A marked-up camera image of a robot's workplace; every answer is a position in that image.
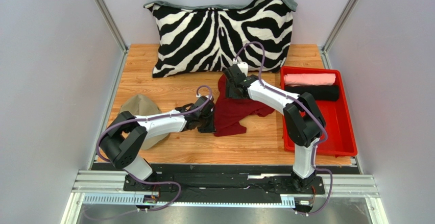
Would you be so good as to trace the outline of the dark red t shirt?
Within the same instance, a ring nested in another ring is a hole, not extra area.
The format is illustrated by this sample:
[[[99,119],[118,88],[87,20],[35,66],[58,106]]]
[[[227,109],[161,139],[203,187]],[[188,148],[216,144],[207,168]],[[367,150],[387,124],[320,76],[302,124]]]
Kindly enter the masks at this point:
[[[258,101],[226,97],[226,77],[224,75],[219,78],[217,85],[219,96],[214,108],[215,137],[244,134],[247,128],[239,123],[242,119],[250,115],[266,117],[275,111]]]

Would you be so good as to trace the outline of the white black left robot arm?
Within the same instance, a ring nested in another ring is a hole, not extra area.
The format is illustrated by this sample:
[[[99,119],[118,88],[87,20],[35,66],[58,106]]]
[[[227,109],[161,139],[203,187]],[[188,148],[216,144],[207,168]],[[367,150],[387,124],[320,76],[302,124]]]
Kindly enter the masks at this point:
[[[130,174],[134,179],[147,180],[152,174],[151,165],[139,155],[142,146],[152,147],[152,138],[170,133],[198,130],[213,133],[214,102],[201,96],[193,104],[177,107],[169,112],[134,116],[122,112],[99,138],[99,153],[116,169]]]

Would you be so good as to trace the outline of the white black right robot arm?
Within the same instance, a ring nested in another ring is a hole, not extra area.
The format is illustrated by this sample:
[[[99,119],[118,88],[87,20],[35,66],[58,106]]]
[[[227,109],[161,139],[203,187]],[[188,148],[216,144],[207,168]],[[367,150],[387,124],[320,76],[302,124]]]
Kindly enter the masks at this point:
[[[310,93],[296,94],[271,86],[256,75],[248,75],[241,64],[224,70],[231,93],[237,98],[261,102],[284,118],[289,138],[295,145],[292,185],[296,191],[309,187],[316,177],[317,145],[326,133],[325,119]]]

